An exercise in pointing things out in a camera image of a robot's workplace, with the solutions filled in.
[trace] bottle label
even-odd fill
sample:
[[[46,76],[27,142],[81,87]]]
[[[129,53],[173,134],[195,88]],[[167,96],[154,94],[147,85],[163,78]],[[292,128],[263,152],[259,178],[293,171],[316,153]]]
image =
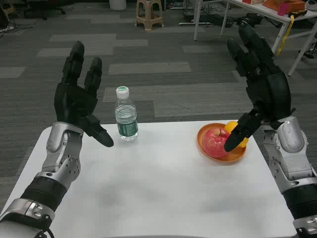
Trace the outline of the bottle label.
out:
[[[138,122],[135,120],[130,124],[121,124],[118,123],[119,134],[123,136],[132,136],[138,132]]]

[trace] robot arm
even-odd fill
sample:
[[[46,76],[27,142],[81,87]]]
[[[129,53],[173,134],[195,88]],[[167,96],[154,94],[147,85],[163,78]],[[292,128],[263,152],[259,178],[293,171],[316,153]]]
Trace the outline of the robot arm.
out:
[[[253,109],[244,114],[226,141],[231,151],[260,126],[269,155],[269,168],[294,218],[300,238],[317,237],[317,175],[306,156],[307,138],[296,117],[291,116],[291,96],[284,73],[273,60],[264,38],[248,24],[239,28],[245,52],[234,40],[228,48],[237,71],[247,78]]]
[[[84,45],[77,42],[66,59],[63,78],[55,93],[58,122],[47,141],[47,157],[20,198],[15,199],[0,217],[0,237],[44,238],[64,195],[80,173],[79,154],[84,132],[102,145],[113,140],[100,121],[92,115],[97,104],[102,62],[95,58],[85,80],[85,89],[77,85],[84,56]]]

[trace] apple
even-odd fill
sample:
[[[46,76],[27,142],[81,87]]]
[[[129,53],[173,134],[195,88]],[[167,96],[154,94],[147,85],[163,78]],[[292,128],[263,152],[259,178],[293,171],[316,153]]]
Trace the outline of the apple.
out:
[[[203,138],[204,151],[213,158],[220,158],[228,154],[224,144],[230,133],[223,128],[213,128],[206,132]]]

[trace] bottle cap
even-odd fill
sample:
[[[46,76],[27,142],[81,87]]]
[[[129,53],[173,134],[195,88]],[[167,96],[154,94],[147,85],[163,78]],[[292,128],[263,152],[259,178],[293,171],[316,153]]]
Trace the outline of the bottle cap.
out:
[[[118,87],[116,93],[119,99],[126,99],[130,95],[129,89],[125,86]]]

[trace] trash can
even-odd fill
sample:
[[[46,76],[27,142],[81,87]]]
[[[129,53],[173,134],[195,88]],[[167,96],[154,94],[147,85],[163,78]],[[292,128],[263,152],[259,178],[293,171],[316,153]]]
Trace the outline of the trash can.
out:
[[[127,8],[126,0],[109,0],[112,10],[125,10]]]

